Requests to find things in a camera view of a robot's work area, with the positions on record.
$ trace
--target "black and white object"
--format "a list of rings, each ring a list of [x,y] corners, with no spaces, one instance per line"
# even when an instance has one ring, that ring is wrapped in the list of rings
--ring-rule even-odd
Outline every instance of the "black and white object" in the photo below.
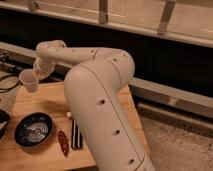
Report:
[[[82,149],[83,147],[83,138],[76,124],[75,120],[72,119],[72,133],[71,133],[71,147],[72,149]]]

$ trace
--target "black object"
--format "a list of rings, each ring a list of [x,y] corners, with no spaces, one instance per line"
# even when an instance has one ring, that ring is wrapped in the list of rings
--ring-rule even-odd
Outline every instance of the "black object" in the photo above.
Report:
[[[23,147],[42,143],[52,130],[52,119],[45,113],[33,113],[21,120],[15,130],[15,140]]]
[[[4,123],[5,121],[8,123],[9,119],[10,119],[10,115],[4,110],[0,109],[0,123]],[[0,129],[0,139],[3,137],[5,133],[6,125],[2,129]]]
[[[72,119],[72,133],[71,133],[71,147],[72,149],[82,149],[83,138],[75,120]]]

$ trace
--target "red object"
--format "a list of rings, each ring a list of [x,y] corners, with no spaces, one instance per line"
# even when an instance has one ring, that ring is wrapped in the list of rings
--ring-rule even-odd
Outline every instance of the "red object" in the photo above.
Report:
[[[69,144],[68,139],[62,130],[58,132],[58,141],[60,143],[62,152],[64,153],[65,156],[67,156],[69,153]]]

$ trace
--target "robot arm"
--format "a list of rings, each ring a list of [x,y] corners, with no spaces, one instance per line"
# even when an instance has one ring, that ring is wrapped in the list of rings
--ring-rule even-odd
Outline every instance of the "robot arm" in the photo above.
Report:
[[[34,71],[41,79],[57,62],[75,65],[65,78],[65,97],[98,168],[154,170],[117,99],[134,74],[131,56],[119,49],[67,48],[63,41],[42,42],[36,52]]]

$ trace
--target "bowl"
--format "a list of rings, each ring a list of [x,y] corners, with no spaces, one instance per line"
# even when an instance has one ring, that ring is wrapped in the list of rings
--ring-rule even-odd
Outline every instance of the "bowl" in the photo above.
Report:
[[[32,113],[21,120],[15,130],[16,143],[34,147],[44,142],[52,131],[52,119],[46,113]]]

